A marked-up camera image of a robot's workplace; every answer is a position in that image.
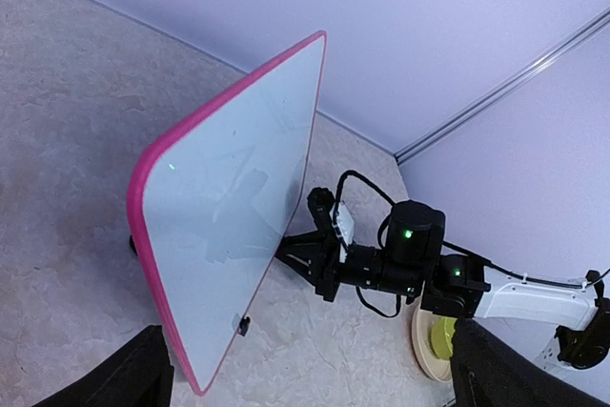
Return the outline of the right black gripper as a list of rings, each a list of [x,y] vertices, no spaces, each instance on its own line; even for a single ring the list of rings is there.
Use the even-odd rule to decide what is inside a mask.
[[[315,293],[328,302],[335,300],[341,284],[381,291],[385,264],[382,251],[353,244],[341,261],[341,249],[332,233],[314,231],[284,237],[277,259],[310,283]]]

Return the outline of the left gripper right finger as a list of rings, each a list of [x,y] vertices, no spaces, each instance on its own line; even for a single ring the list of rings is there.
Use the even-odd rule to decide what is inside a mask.
[[[545,373],[472,319],[456,321],[452,344],[450,366],[457,406],[605,404]]]

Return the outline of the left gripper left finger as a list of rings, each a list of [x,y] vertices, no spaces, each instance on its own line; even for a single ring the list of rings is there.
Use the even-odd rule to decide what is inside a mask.
[[[149,325],[40,406],[168,406],[173,366],[160,325]]]

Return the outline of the pink framed whiteboard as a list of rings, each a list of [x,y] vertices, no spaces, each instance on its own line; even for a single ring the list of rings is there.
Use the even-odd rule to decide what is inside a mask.
[[[198,396],[297,210],[326,50],[317,31],[248,73],[156,138],[132,173],[133,244]]]

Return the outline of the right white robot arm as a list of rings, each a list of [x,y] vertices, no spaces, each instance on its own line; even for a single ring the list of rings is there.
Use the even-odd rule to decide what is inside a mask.
[[[590,369],[609,354],[609,299],[596,271],[576,280],[539,279],[461,248],[443,254],[450,245],[444,213],[413,200],[392,206],[378,247],[354,242],[344,205],[313,203],[310,212],[315,231],[284,237],[275,256],[328,302],[346,284],[393,295],[397,306],[417,302],[438,316],[550,323],[556,331],[539,358],[545,371]]]

